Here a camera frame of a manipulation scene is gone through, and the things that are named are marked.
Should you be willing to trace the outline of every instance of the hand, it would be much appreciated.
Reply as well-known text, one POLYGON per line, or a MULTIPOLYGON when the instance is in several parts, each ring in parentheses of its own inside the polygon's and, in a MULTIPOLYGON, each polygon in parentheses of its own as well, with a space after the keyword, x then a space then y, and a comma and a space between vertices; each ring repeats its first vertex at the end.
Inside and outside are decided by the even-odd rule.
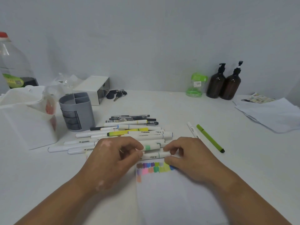
POLYGON ((179 137, 163 150, 174 155, 178 149, 181 158, 168 156, 165 157, 165 162, 179 168, 195 181, 210 182, 223 169, 224 165, 198 138, 179 137))
POLYGON ((143 146, 132 137, 113 137, 98 141, 93 152, 75 176, 88 194, 110 189, 143 156, 143 146))

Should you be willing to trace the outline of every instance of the white table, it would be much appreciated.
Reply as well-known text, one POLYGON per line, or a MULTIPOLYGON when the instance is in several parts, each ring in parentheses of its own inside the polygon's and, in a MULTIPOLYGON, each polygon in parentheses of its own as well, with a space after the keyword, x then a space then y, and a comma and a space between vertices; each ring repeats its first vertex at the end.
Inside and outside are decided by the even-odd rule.
MULTIPOLYGON (((234 108, 232 101, 190 98, 182 92, 128 91, 116 102, 104 99, 93 106, 97 126, 111 115, 150 114, 174 138, 190 136, 186 122, 200 124, 224 149, 221 154, 203 135, 201 139, 226 166, 291 223, 300 221, 300 131, 276 134, 254 123, 234 108)), ((61 113, 57 113, 59 141, 74 140, 61 113)), ((0 155, 0 224, 13 224, 75 175, 85 155, 48 153, 48 147, 31 151, 2 145, 0 155)), ((134 169, 99 201, 92 198, 80 213, 83 224, 138 224, 134 169)))

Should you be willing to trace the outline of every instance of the pen holder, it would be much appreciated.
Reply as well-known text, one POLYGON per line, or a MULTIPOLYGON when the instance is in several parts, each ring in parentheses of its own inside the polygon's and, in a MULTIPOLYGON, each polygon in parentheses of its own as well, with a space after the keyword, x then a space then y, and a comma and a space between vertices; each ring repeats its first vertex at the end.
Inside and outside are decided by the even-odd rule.
POLYGON ((82 132, 95 127, 92 104, 86 92, 69 94, 59 99, 62 116, 72 132, 82 132))

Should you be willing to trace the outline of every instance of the pile of markers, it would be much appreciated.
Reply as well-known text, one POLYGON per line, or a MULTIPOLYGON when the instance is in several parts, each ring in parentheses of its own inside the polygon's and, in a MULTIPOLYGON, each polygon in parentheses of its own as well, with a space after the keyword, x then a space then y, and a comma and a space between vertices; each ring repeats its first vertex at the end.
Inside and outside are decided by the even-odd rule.
POLYGON ((143 151, 147 151, 141 160, 164 158, 170 153, 159 152, 159 149, 166 145, 165 140, 173 138, 173 133, 158 127, 156 119, 149 117, 150 115, 112 116, 104 123, 103 127, 95 127, 90 131, 77 133, 76 138, 80 139, 64 142, 62 146, 49 147, 48 151, 67 151, 69 155, 81 154, 92 151, 102 138, 131 136, 141 142, 144 146, 143 151))

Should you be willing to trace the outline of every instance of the transparent container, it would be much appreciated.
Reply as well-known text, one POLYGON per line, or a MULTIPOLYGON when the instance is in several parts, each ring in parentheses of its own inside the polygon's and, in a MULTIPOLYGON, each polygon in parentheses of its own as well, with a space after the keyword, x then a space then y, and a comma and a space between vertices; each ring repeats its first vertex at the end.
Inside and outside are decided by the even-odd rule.
POLYGON ((201 75, 198 72, 192 74, 191 84, 186 90, 186 95, 189 97, 201 97, 205 83, 208 77, 201 75))
POLYGON ((0 73, 10 88, 38 86, 27 57, 12 44, 5 32, 0 32, 0 73))

